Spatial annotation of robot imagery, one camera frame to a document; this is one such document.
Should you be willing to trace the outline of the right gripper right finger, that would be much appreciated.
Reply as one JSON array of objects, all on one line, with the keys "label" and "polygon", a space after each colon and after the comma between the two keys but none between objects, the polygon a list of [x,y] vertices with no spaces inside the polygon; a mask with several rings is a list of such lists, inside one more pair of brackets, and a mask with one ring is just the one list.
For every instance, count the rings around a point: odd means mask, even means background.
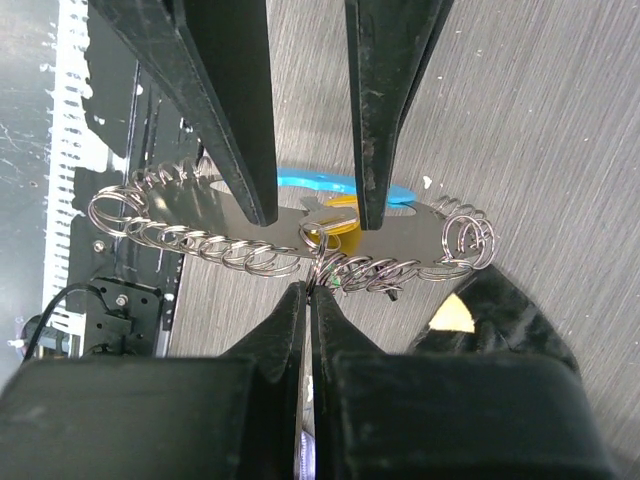
[{"label": "right gripper right finger", "polygon": [[614,479],[583,387],[514,353],[393,355],[316,288],[311,309],[320,479]]}]

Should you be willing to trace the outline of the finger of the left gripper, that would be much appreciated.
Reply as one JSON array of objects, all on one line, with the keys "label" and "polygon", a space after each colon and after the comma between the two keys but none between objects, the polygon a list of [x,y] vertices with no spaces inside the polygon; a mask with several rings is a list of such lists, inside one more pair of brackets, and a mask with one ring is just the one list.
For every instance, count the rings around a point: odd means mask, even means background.
[{"label": "finger of the left gripper", "polygon": [[378,230],[404,121],[445,26],[448,0],[347,1],[355,182],[364,230]]},{"label": "finger of the left gripper", "polygon": [[249,222],[278,218],[263,1],[94,1],[195,130]]}]

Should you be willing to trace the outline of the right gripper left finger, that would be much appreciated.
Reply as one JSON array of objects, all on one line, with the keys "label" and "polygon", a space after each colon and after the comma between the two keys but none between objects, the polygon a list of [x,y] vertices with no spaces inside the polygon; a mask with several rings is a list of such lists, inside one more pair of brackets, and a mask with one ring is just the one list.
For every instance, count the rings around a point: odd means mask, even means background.
[{"label": "right gripper left finger", "polygon": [[305,287],[217,357],[21,367],[1,395],[5,479],[290,479]]}]

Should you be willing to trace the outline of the blue handled key ring organizer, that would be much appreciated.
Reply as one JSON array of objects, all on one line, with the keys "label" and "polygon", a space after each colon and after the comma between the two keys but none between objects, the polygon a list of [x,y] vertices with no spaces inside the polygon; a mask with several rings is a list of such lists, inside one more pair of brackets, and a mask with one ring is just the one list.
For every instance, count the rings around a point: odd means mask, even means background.
[{"label": "blue handled key ring organizer", "polygon": [[458,199],[423,204],[393,187],[383,226],[367,231],[351,179],[282,169],[278,182],[306,195],[298,207],[280,208],[267,227],[245,218],[208,158],[135,171],[127,183],[99,190],[87,213],[115,238],[263,278],[308,266],[309,286],[346,293],[394,293],[413,279],[459,279],[494,259],[492,223]]}]

